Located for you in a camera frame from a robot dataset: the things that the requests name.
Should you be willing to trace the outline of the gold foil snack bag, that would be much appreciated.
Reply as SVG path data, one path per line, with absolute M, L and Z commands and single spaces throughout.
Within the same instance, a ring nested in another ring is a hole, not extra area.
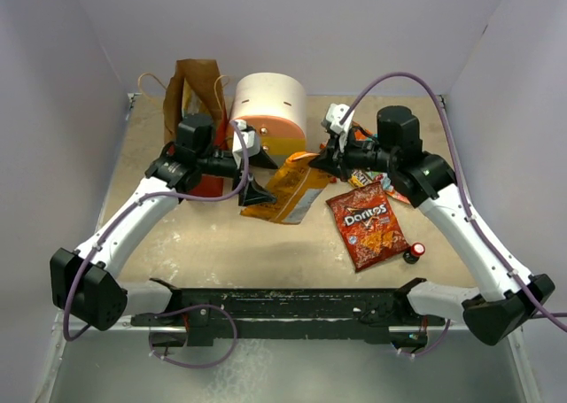
M 183 81 L 181 110 L 183 117 L 190 114 L 210 113 L 205 103 L 198 97 L 197 93 L 186 80 Z

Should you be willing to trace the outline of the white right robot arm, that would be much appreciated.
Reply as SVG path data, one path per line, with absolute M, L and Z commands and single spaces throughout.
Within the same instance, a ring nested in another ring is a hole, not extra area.
M 464 323 L 482 343 L 496 345 L 531 319 L 555 290 L 513 257 L 459 193 L 453 168 L 423 149 L 418 118 L 405 106 L 377 112 L 377 137 L 356 139 L 348 105 L 332 104 L 322 126 L 330 138 L 311 161 L 338 179 L 354 170 L 387 173 L 393 187 L 444 235 L 470 271 L 473 288 L 416 278 L 399 288 L 395 317 L 414 324 L 424 315 Z

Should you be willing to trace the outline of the orange kettle chips bag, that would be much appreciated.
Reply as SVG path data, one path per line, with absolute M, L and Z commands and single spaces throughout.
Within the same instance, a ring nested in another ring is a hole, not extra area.
M 275 203 L 247 206 L 240 214 L 276 224 L 300 224 L 333 178 L 331 174 L 310 166 L 316 157 L 316 153 L 306 151 L 293 153 L 266 186 L 276 197 Z

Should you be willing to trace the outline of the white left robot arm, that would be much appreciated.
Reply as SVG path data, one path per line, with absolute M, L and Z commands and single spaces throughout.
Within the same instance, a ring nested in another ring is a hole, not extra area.
M 119 283 L 118 277 L 136 247 L 206 176 L 227 178 L 232 190 L 218 201 L 237 197 L 241 206 L 275 202 L 275 196 L 254 179 L 251 167 L 277 169 L 260 136 L 244 120 L 233 120 L 231 150 L 214 144 L 211 116 L 189 114 L 178 124 L 175 138 L 144 173 L 127 202 L 93 236 L 73 250 L 58 249 L 50 259 L 55 306 L 63 325 L 72 317 L 104 331 L 124 315 L 151 314 L 163 325 L 182 316 L 182 303 L 171 285 L 159 280 Z

